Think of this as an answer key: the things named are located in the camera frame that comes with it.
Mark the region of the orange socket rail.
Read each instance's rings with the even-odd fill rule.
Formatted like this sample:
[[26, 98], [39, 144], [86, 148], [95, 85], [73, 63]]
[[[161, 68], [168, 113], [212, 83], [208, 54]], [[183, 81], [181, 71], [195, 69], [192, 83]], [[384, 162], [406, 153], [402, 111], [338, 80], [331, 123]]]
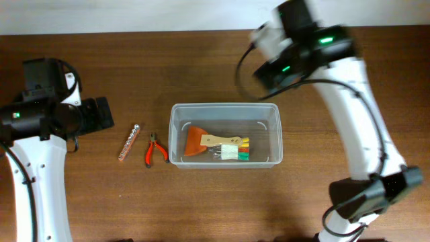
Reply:
[[124, 161], [125, 158], [127, 158], [130, 150], [132, 149], [132, 146], [135, 142], [135, 140], [137, 139], [137, 136], [140, 133], [140, 125], [139, 124], [135, 124], [133, 129], [130, 132], [130, 135], [128, 136], [126, 142], [124, 143], [124, 147], [123, 149], [120, 151], [120, 154], [118, 155], [118, 160], [119, 161]]

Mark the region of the clear pack coloured plugs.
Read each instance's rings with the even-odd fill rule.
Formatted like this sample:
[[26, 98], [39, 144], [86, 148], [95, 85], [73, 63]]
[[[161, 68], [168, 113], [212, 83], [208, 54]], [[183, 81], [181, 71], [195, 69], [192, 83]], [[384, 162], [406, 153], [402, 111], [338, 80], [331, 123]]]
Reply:
[[239, 146], [236, 145], [218, 145], [210, 147], [208, 150], [213, 158], [219, 160], [249, 160], [249, 138], [243, 138], [243, 143]]

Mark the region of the orange scraper wooden handle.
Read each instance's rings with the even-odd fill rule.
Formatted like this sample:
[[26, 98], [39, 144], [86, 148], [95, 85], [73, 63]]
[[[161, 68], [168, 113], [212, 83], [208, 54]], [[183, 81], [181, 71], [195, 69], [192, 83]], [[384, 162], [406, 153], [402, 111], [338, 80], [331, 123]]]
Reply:
[[199, 155], [208, 149], [219, 145], [241, 146], [245, 142], [241, 137], [219, 137], [209, 134], [204, 129], [197, 126], [188, 128], [187, 140], [185, 143], [184, 155], [187, 157]]

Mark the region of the clear plastic container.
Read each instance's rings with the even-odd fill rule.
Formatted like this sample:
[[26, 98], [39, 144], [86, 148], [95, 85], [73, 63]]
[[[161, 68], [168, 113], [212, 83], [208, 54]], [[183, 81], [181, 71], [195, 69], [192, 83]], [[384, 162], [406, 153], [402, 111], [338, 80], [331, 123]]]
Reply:
[[[188, 130], [201, 128], [219, 137], [240, 137], [249, 142], [247, 155], [221, 159], [220, 147], [194, 156], [185, 155]], [[273, 103], [175, 104], [169, 124], [169, 160], [180, 169], [260, 169], [282, 162], [282, 123]]]

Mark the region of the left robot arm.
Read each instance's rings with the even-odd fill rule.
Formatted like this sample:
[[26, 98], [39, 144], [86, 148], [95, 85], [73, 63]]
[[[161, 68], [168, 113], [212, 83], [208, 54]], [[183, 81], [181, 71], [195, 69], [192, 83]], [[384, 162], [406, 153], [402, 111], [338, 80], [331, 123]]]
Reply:
[[81, 99], [81, 78], [64, 60], [23, 63], [26, 88], [1, 107], [1, 148], [14, 188], [18, 241], [71, 241], [65, 192], [67, 143], [108, 129], [106, 97]]

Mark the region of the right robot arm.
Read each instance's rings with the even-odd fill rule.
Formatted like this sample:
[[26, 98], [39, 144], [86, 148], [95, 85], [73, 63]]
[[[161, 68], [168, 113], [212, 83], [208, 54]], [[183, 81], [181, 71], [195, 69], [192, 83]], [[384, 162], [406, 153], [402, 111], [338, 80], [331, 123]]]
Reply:
[[331, 207], [315, 241], [357, 241], [370, 223], [423, 183], [393, 144], [372, 94], [365, 61], [343, 26], [320, 27], [304, 0], [276, 8], [281, 29], [263, 24], [251, 33], [265, 57], [255, 77], [274, 97], [312, 85], [343, 141], [350, 176], [329, 186]]

